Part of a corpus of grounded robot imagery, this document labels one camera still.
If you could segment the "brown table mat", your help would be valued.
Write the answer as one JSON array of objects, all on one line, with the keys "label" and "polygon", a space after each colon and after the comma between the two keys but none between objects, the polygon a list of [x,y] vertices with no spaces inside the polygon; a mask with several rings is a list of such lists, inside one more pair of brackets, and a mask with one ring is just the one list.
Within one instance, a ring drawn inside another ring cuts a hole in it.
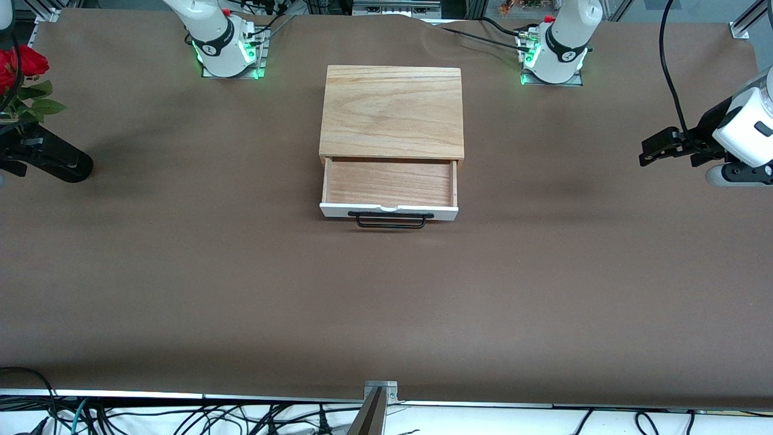
[{"label": "brown table mat", "polygon": [[[604,22],[583,86],[524,86],[505,49],[404,16],[301,16],[262,80],[199,76],[172,12],[42,23],[92,156],[0,188],[0,364],[58,389],[773,407],[773,188],[688,159],[654,22]],[[455,221],[325,219],[329,65],[461,70]]]}]

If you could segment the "black wire drawer handle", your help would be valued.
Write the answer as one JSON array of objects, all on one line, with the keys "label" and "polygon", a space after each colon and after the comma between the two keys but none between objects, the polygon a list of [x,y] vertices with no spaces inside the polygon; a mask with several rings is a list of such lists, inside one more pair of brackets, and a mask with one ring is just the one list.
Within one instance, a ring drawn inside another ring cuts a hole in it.
[{"label": "black wire drawer handle", "polygon": [[434,214],[401,214],[375,211],[350,211],[359,228],[386,230],[418,230],[424,228]]}]

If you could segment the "wooden drawer cabinet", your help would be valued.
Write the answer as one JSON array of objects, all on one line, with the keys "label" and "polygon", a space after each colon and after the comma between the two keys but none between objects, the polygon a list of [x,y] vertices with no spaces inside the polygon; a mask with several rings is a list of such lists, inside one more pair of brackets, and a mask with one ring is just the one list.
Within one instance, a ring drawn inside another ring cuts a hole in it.
[{"label": "wooden drawer cabinet", "polygon": [[463,126],[458,67],[331,65],[318,156],[462,162]]}]

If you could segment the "wooden drawer with white front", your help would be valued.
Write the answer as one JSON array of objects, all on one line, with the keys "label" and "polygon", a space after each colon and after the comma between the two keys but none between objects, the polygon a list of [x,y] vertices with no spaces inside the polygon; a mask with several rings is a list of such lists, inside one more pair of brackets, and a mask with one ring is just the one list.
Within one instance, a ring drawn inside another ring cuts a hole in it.
[{"label": "wooden drawer with white front", "polygon": [[456,160],[326,157],[320,209],[327,218],[411,215],[454,221]]}]

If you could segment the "black cylindrical vase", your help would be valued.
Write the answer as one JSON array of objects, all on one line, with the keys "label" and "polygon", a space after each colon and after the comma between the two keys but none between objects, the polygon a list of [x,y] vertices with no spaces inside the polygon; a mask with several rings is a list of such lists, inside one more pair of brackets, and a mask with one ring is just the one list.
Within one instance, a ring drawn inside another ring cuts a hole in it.
[{"label": "black cylindrical vase", "polygon": [[35,166],[69,184],[85,181],[94,168],[94,160],[86,152],[53,134],[37,122],[19,120],[3,124],[0,126],[0,137],[2,136],[44,138],[40,154],[36,159],[5,160],[16,160],[27,166]]}]

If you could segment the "grey power strip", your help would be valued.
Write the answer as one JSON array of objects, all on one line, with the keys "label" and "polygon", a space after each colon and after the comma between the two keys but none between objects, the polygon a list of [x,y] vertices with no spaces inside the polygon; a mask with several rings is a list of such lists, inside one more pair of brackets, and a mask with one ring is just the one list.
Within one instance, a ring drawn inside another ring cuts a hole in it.
[{"label": "grey power strip", "polygon": [[441,0],[353,0],[353,16],[402,15],[417,19],[441,19]]}]

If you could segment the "large red artificial rose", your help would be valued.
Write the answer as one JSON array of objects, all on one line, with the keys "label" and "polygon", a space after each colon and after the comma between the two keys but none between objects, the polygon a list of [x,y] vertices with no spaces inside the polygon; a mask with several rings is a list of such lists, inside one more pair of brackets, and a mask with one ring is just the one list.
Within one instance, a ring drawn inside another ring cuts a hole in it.
[{"label": "large red artificial rose", "polygon": [[52,99],[53,85],[43,77],[50,68],[47,58],[25,45],[19,49],[16,82],[0,95],[0,119],[42,123],[46,116],[65,111],[66,106]]}]

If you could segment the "small red artificial rose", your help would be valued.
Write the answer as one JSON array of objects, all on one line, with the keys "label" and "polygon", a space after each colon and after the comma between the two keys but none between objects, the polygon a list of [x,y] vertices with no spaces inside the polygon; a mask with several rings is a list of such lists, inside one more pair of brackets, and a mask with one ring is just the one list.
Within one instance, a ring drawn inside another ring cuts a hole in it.
[{"label": "small red artificial rose", "polygon": [[10,90],[16,82],[17,66],[16,50],[0,50],[0,95]]}]

